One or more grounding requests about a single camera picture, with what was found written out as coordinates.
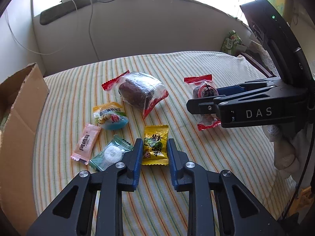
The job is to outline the brown cake red-white wrapper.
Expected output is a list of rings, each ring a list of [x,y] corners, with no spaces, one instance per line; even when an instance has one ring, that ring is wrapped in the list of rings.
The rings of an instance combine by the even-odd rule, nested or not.
[[[101,85],[104,91],[116,91],[122,100],[139,110],[146,118],[154,107],[169,96],[160,80],[138,71],[125,71]]]

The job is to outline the green tissue box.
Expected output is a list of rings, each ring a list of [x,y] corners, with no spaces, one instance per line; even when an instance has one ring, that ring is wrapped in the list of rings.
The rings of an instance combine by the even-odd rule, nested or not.
[[[235,55],[237,45],[242,45],[242,39],[239,37],[236,31],[229,31],[222,43],[220,51],[229,55]]]

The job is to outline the white gloved hand cloth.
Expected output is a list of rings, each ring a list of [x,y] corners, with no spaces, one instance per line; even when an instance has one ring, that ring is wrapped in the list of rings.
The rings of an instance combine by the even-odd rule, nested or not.
[[[285,137],[276,125],[262,126],[262,130],[273,144],[275,168],[283,178],[292,177],[297,182],[305,165],[306,149],[300,150],[298,143]]]

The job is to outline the yellow blue jelly cup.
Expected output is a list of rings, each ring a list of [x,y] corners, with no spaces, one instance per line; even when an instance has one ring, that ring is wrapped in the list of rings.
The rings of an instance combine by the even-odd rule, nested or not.
[[[115,131],[129,122],[125,109],[117,102],[98,105],[92,110],[96,123],[105,130]]]

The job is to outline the red-wrapped dark date snack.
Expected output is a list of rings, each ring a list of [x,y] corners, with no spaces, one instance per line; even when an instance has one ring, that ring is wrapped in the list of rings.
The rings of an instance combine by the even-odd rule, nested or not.
[[[193,98],[208,98],[218,96],[218,91],[212,82],[212,74],[185,77],[184,83],[193,87]],[[214,128],[220,124],[220,119],[215,114],[197,114],[197,129],[203,131]]]

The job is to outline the cardboard box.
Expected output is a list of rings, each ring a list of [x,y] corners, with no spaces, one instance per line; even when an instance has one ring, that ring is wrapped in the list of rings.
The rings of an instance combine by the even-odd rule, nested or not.
[[[20,235],[37,217],[32,157],[48,93],[36,63],[1,83],[1,211]]]

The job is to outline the pink candy sachet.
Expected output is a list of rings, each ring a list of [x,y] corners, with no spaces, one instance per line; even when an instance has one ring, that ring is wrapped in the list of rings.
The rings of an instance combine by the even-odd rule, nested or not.
[[[80,135],[79,141],[71,154],[71,159],[88,165],[95,142],[101,131],[101,127],[92,124],[86,124]]]

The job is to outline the yellow candy wrapper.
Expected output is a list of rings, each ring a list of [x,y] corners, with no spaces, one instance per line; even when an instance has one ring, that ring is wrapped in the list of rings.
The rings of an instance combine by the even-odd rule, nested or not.
[[[150,125],[144,128],[142,165],[168,165],[168,125]]]

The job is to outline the striped table cloth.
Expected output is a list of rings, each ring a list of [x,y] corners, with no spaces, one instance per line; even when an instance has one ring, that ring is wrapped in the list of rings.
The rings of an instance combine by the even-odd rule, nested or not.
[[[278,218],[290,201],[295,183],[284,180],[273,165],[272,143],[260,127],[225,129],[216,126],[199,131],[187,112],[192,96],[185,77],[211,74],[217,87],[263,77],[246,59],[218,52],[178,52],[118,58],[84,65],[45,78],[49,95],[43,108],[33,157],[36,210],[41,213],[75,175],[85,169],[70,155],[84,125],[94,122],[92,109],[118,102],[101,84],[125,71],[154,76],[169,95],[147,117],[125,105],[129,123],[116,131],[129,142],[142,137],[147,125],[168,125],[169,136],[190,159],[211,171],[231,170],[266,209]]]

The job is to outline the dark window sill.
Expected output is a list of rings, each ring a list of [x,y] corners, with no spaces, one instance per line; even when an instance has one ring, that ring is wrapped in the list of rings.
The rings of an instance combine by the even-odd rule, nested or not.
[[[99,4],[125,3],[124,6],[138,7],[136,3],[145,4],[145,3],[153,3],[154,1],[158,1],[158,0],[66,0],[58,5],[55,5],[53,7],[50,7],[42,11],[39,15],[39,22],[40,22],[40,25],[45,26],[50,23],[53,23],[54,21],[66,15],[69,15],[73,12],[81,10],[87,6],[95,5],[97,3]],[[196,4],[198,6],[206,7],[207,9],[226,15],[232,19],[235,19],[238,22],[241,21],[239,17],[232,16],[222,10],[219,10],[218,8],[207,5],[205,3],[198,2],[196,0],[165,0],[165,1],[167,1],[168,4],[173,4],[177,1],[185,2],[189,4]]]

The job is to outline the green mint candy wrapper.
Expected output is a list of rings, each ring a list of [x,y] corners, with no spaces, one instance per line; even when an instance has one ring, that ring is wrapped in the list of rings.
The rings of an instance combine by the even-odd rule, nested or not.
[[[105,171],[109,166],[122,161],[125,153],[133,150],[133,145],[114,135],[112,140],[89,161],[89,165],[97,171]]]

